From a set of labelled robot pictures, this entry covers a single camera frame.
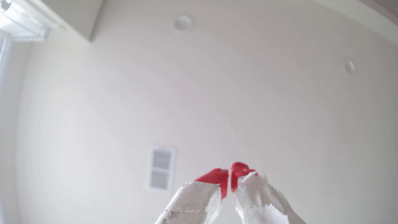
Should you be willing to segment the cloth-wrapped red gripper finger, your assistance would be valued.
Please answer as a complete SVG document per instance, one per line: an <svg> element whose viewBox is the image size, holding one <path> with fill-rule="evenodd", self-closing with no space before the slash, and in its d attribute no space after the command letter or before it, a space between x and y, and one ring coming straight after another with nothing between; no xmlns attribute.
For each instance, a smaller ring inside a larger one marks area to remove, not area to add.
<svg viewBox="0 0 398 224"><path fill-rule="evenodd" d="M265 174L242 162L231 165L231 191L243 224L305 224Z"/></svg>
<svg viewBox="0 0 398 224"><path fill-rule="evenodd" d="M156 224L211 224L222 207L227 196L229 170L215 168L183 184Z"/></svg>

